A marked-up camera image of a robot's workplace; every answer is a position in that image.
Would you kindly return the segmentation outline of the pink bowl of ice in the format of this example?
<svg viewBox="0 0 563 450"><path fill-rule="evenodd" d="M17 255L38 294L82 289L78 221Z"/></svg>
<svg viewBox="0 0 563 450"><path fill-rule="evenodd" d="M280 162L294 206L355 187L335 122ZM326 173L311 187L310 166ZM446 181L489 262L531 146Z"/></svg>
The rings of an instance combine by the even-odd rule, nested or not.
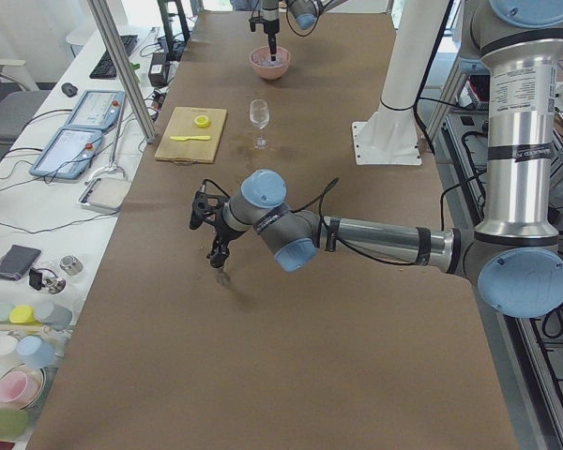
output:
<svg viewBox="0 0 563 450"><path fill-rule="evenodd" d="M254 49L249 56L251 67L255 74L265 80L279 79L288 70L291 62L291 53L278 47L275 57L271 56L267 46Z"/></svg>

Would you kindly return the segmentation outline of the clear wine glass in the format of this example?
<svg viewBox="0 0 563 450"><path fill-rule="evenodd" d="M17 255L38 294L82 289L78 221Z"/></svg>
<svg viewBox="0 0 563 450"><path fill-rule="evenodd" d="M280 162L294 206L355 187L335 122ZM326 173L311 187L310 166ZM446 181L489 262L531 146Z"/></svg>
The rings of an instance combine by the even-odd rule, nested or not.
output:
<svg viewBox="0 0 563 450"><path fill-rule="evenodd" d="M260 98L253 100L250 105L249 116L251 124L258 131L254 146L257 149L265 149L266 138L264 136L264 129L267 127L270 119L267 102L264 99Z"/></svg>

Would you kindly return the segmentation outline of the yellow plastic knife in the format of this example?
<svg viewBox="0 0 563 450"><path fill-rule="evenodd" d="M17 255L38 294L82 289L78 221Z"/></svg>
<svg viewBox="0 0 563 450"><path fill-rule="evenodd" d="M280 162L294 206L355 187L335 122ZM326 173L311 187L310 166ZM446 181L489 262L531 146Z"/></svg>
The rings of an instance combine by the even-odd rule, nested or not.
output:
<svg viewBox="0 0 563 450"><path fill-rule="evenodd" d="M175 142L188 142L188 141L208 142L211 140L211 136L209 135L170 136L169 139Z"/></svg>

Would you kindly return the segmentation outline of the yellow lemon half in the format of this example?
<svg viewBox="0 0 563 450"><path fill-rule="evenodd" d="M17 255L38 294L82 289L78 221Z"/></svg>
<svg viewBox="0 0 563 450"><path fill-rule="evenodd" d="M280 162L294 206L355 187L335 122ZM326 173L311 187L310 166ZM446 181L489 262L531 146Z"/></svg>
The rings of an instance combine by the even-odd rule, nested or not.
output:
<svg viewBox="0 0 563 450"><path fill-rule="evenodd" d="M211 125L211 120L208 115L200 114L194 117L193 123L198 128L209 128Z"/></svg>

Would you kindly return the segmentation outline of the metal tray with white cloth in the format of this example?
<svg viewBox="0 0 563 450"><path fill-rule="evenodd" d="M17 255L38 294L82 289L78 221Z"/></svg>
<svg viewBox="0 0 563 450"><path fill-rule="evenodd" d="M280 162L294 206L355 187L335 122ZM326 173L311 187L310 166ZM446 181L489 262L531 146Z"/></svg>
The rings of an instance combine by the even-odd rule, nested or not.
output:
<svg viewBox="0 0 563 450"><path fill-rule="evenodd" d="M127 180L101 177L89 182L78 199L78 204L91 211L111 214L117 213L125 200L131 182Z"/></svg>

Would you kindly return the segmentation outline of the near teach pendant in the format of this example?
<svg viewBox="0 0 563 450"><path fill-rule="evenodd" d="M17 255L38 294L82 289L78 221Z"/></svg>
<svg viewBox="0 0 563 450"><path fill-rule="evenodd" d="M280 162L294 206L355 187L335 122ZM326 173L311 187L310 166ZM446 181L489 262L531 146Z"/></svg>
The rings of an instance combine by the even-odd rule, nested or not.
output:
<svg viewBox="0 0 563 450"><path fill-rule="evenodd" d="M98 129L61 127L29 169L29 174L46 180L75 180L90 166L102 138L103 133Z"/></svg>

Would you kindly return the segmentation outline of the teach pendant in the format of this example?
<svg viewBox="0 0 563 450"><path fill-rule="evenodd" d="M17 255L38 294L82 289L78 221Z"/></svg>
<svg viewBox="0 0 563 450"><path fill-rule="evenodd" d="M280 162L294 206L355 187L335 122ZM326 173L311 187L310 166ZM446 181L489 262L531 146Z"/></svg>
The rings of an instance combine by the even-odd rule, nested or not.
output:
<svg viewBox="0 0 563 450"><path fill-rule="evenodd" d="M103 133L98 129L61 127L29 169L29 174L46 180L75 180L90 166L102 138Z"/></svg>
<svg viewBox="0 0 563 450"><path fill-rule="evenodd" d="M71 111L67 126L102 131L118 119L125 93L117 90L85 90Z"/></svg>

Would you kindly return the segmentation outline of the far teach pendant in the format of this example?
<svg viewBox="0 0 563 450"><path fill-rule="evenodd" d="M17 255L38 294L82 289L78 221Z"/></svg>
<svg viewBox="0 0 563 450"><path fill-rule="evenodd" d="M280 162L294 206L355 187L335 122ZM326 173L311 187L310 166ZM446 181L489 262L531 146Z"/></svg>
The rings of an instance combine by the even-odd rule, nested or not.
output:
<svg viewBox="0 0 563 450"><path fill-rule="evenodd" d="M71 111L67 126L102 131L118 119L125 93L117 90L85 90Z"/></svg>

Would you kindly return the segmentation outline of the small steel cup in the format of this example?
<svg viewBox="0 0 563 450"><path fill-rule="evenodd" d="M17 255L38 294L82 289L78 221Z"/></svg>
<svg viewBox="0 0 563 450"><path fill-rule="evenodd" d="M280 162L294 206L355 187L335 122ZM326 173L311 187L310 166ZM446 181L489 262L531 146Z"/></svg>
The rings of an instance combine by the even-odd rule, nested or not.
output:
<svg viewBox="0 0 563 450"><path fill-rule="evenodd" d="M69 276L80 275L84 270L82 262L73 255L63 256L59 261L60 268Z"/></svg>

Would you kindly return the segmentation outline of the grey folded cloth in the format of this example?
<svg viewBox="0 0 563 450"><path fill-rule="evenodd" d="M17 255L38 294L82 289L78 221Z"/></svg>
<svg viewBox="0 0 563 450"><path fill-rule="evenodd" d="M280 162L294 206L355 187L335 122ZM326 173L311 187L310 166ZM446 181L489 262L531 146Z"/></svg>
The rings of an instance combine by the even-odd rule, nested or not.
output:
<svg viewBox="0 0 563 450"><path fill-rule="evenodd" d="M33 247L12 245L0 259L0 278L9 280L21 279L32 267L41 254L41 250Z"/></svg>

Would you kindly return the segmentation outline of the stack of pastel cups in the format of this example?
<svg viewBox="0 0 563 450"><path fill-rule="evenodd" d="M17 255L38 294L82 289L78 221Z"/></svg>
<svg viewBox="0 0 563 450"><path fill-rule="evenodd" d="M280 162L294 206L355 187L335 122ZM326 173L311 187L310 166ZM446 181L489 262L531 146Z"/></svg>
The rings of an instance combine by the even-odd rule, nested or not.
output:
<svg viewBox="0 0 563 450"><path fill-rule="evenodd" d="M72 311L52 301L0 303L0 444L23 439L35 422L72 322Z"/></svg>

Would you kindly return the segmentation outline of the grey office chair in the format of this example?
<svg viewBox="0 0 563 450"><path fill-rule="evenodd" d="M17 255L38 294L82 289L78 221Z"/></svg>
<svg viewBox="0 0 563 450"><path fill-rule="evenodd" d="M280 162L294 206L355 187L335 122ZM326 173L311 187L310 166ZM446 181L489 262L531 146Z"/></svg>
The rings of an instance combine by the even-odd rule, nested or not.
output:
<svg viewBox="0 0 563 450"><path fill-rule="evenodd" d="M25 65L20 59L0 59L0 145L13 144L50 95L50 90L32 90L5 72L6 67Z"/></svg>

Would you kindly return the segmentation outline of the aluminium frame post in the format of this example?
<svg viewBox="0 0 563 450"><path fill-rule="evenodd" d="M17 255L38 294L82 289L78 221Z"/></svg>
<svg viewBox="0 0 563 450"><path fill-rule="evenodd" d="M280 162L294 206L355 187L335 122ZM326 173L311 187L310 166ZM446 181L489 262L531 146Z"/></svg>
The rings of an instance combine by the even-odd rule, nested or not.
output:
<svg viewBox="0 0 563 450"><path fill-rule="evenodd" d="M131 104L145 140L147 143L152 143L157 137L157 132L147 111L138 79L131 67L108 4L104 0L88 0L87 3L105 48L114 61L116 73L123 85L126 98Z"/></svg>

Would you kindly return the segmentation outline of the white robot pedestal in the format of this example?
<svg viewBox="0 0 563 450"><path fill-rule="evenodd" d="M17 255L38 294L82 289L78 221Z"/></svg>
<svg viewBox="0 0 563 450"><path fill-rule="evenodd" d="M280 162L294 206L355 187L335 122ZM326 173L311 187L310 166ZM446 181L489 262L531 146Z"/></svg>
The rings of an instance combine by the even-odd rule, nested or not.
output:
<svg viewBox="0 0 563 450"><path fill-rule="evenodd" d="M358 165L421 163L416 102L450 10L448 0L404 3L379 107L368 121L352 124Z"/></svg>

